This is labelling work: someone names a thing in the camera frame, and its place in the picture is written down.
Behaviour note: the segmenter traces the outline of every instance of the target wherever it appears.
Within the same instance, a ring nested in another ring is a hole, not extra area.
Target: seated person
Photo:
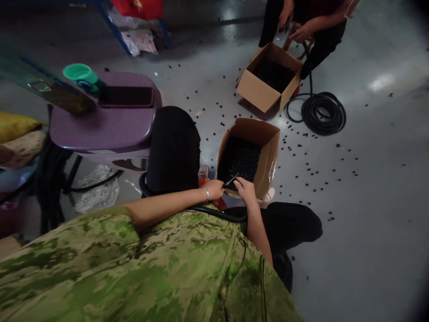
[[[242,178],[246,207],[228,213],[246,223],[187,210],[224,192],[219,180],[198,188],[199,143],[185,111],[160,109],[147,172],[157,195],[78,217],[1,262],[2,319],[302,321],[273,256],[319,238],[320,219],[299,204],[260,209]]]

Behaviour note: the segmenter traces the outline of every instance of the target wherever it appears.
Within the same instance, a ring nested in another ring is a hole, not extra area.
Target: mobile phone
[[[151,107],[152,87],[105,86],[101,89],[98,105],[101,107]]]

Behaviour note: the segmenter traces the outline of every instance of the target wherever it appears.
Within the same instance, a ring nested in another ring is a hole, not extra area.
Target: hand
[[[225,189],[222,186],[223,181],[220,180],[210,180],[204,185],[209,191],[209,201],[219,199],[223,196]]]
[[[240,198],[246,203],[246,206],[258,205],[256,199],[255,187],[252,182],[244,180],[242,177],[237,177],[234,184],[237,187]]]
[[[289,38],[294,39],[297,43],[303,43],[314,34],[314,28],[310,21],[307,21],[301,28],[295,31]]]
[[[287,18],[289,18],[291,12],[291,10],[283,8],[282,13],[278,17],[278,21],[280,22],[280,29],[286,29]]]

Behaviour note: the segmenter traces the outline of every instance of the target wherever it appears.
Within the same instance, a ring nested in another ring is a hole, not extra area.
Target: yellow pillow
[[[39,125],[42,123],[29,116],[0,112],[0,144],[15,140]]]

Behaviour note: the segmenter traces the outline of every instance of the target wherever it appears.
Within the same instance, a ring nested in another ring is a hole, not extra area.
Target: concrete floor
[[[139,58],[125,55],[92,10],[28,15],[4,23],[2,31],[59,74],[63,66],[82,62],[95,71],[108,67],[151,77],[174,105],[192,110],[202,138],[201,163],[211,167],[234,115],[267,118],[238,105],[239,95],[233,96],[239,68],[247,66],[257,49],[265,4],[200,1],[188,11],[192,4],[165,1],[174,45]],[[292,295],[306,321],[403,321],[415,311],[427,283],[427,27],[408,1],[362,1],[342,43],[313,72],[314,91],[330,91],[345,106],[345,129],[315,140],[297,135],[309,132],[303,123],[287,129],[283,112],[267,119],[288,135],[286,146],[292,148],[279,151],[274,201],[310,202],[324,225],[319,240],[288,252],[295,257]],[[286,38],[277,37],[278,44]],[[298,56],[300,50],[292,46],[290,53]],[[301,92],[308,90],[306,80]],[[0,106],[47,121],[46,103],[7,81],[0,82]],[[196,119],[202,108],[206,110]],[[84,162],[78,178],[93,167]],[[307,168],[319,173],[311,176]],[[119,203],[139,198],[125,179],[138,181],[132,173],[120,178]],[[66,198],[62,204],[68,219],[76,216]],[[25,231],[30,239],[39,225],[37,211],[32,213]]]

